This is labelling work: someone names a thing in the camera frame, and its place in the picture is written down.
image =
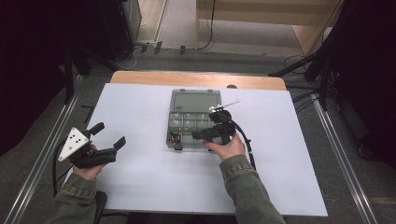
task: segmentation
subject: wooden table edge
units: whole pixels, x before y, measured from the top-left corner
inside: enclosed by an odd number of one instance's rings
[[[280,77],[252,77],[232,73],[195,73],[166,71],[117,71],[110,83],[162,86],[191,86],[285,91],[285,81]]]

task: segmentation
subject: green sleeve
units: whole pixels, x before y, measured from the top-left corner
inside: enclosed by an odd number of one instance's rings
[[[55,197],[56,215],[46,224],[92,224],[96,213],[96,182],[71,174]]]
[[[220,164],[220,170],[238,224],[285,223],[246,156],[231,157]]]

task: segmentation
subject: cable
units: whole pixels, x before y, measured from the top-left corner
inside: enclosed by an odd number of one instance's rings
[[[205,1],[206,27],[207,27],[207,30],[209,31],[209,33],[213,34],[213,29],[211,30],[210,26],[209,26],[209,19],[208,19],[209,18],[209,11],[207,10],[206,3],[207,3],[207,1]],[[211,43],[212,43],[212,47],[213,47],[213,45],[215,45],[215,42],[213,41],[213,38],[212,38]]]
[[[53,188],[53,196],[54,197],[58,193],[58,189],[56,186],[57,181],[55,181],[55,179],[56,179],[56,161],[57,161],[56,158],[58,157],[59,150],[66,143],[66,139],[67,138],[65,138],[64,140],[62,140],[62,142],[59,143],[59,145],[55,148],[55,151],[53,152],[53,155],[52,155],[52,188]]]
[[[146,19],[146,23],[144,23],[143,25],[140,25],[140,27],[145,26],[145,25],[147,25],[149,23],[149,19],[147,17],[142,16],[142,18]]]
[[[317,99],[318,99],[318,98],[307,100],[307,101],[303,102],[302,104],[300,104],[299,106],[297,106],[297,107],[295,108],[296,114],[300,113],[302,110],[304,110],[304,109],[307,108],[309,105],[311,105],[312,103],[314,103]]]
[[[58,184],[59,180],[61,180],[62,177],[64,177],[65,175],[67,175],[67,173],[69,172],[69,170],[73,168],[73,165],[71,165],[61,176],[58,177],[58,179],[55,181],[55,184]]]
[[[222,115],[222,114],[219,114],[219,115],[221,117],[227,119],[228,121],[230,121],[235,126],[235,129],[238,130],[242,134],[242,136],[245,140],[245,144],[247,145],[247,154],[250,159],[250,164],[251,164],[251,166],[253,166],[254,170],[256,170],[256,163],[254,162],[253,152],[252,152],[251,146],[250,146],[251,140],[247,138],[244,131],[241,129],[241,127],[239,127],[239,125],[235,121],[233,121],[232,119],[228,118],[225,115]]]
[[[216,7],[216,0],[213,0],[213,7],[212,7],[212,21],[210,22],[210,37],[207,41],[206,45],[203,48],[199,48],[198,50],[205,49],[213,40],[213,19],[215,17],[215,7]]]
[[[295,58],[295,57],[303,57],[303,58],[304,58],[305,56],[304,56],[304,55],[291,55],[291,56],[287,57],[287,58],[283,61],[283,65],[284,65],[285,67],[287,67],[287,66],[286,66],[286,61],[289,60],[290,58]],[[293,74],[300,75],[300,74],[304,74],[305,71],[303,71],[303,72],[292,72],[292,73],[293,73]]]
[[[134,49],[133,55],[134,55],[139,49],[142,49],[142,47],[139,47],[139,48]],[[121,68],[123,68],[123,69],[129,70],[129,69],[133,69],[133,68],[136,66],[136,64],[137,64],[137,59],[136,59],[136,56],[134,56],[134,65],[132,65],[131,67],[124,67],[124,66],[122,66],[122,65],[120,65],[119,63],[116,63],[116,62],[114,62],[114,64],[118,65],[119,67],[121,67]]]
[[[294,103],[296,103],[296,102],[300,101],[301,99],[305,98],[306,96],[309,96],[309,95],[314,94],[314,93],[317,93],[317,92],[318,92],[318,90],[305,92],[305,93],[303,93],[303,94],[300,94],[300,95],[294,97],[294,98],[292,99],[292,101],[293,101]]]

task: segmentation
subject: person's right hand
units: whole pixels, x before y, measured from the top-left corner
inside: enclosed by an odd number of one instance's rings
[[[215,143],[203,142],[204,146],[212,149],[218,156],[220,157],[221,161],[225,161],[231,157],[238,156],[238,155],[245,155],[245,145],[242,143],[241,138],[239,137],[238,133],[233,135],[233,139],[225,146],[221,146]]]
[[[93,150],[97,150],[95,145],[91,145],[91,148]],[[96,179],[96,176],[102,172],[102,169],[105,166],[106,166],[106,164],[98,165],[98,166],[88,168],[88,169],[79,169],[77,166],[74,165],[73,166],[73,174],[78,175],[79,177],[81,177],[83,179],[94,181]]]

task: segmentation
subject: white table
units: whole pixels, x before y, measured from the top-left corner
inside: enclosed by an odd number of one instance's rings
[[[176,152],[165,144],[171,92],[193,87],[107,84],[92,115],[106,127],[92,138],[98,148],[120,137],[117,161],[98,176],[106,209],[170,213],[232,214],[210,152]],[[257,170],[270,198],[285,216],[327,216],[300,125],[287,91],[220,90],[224,104],[252,140]]]

